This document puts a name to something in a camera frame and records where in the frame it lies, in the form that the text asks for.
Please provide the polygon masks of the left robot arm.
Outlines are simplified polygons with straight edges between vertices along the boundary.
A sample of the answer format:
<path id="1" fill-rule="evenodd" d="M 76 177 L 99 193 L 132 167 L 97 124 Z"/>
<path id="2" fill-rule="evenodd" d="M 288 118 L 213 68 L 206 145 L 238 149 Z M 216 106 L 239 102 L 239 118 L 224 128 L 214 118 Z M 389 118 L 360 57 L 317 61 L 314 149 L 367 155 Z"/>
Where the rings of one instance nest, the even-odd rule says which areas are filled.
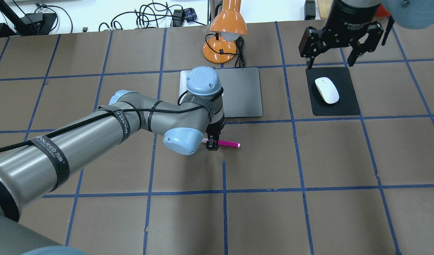
<path id="1" fill-rule="evenodd" d="M 218 150 L 224 126 L 219 75 L 200 66 L 189 72 L 186 85 L 178 104 L 120 90 L 107 106 L 75 123 L 1 147 L 0 255 L 82 255 L 19 224 L 22 210 L 139 130 L 162 135 L 181 155 L 193 155 L 205 135 L 207 149 Z"/>

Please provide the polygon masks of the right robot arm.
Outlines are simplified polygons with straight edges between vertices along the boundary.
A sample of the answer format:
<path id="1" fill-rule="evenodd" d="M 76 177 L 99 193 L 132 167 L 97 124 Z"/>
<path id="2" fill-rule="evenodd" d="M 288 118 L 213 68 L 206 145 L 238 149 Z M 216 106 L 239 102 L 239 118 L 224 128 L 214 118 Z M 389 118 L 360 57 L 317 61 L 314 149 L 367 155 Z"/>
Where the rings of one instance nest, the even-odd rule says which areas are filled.
<path id="1" fill-rule="evenodd" d="M 394 24 L 424 29 L 434 24 L 434 0 L 334 0 L 322 29 L 306 27 L 298 46 L 312 68 L 317 56 L 329 49 L 351 47 L 347 63 L 385 44 Z"/>

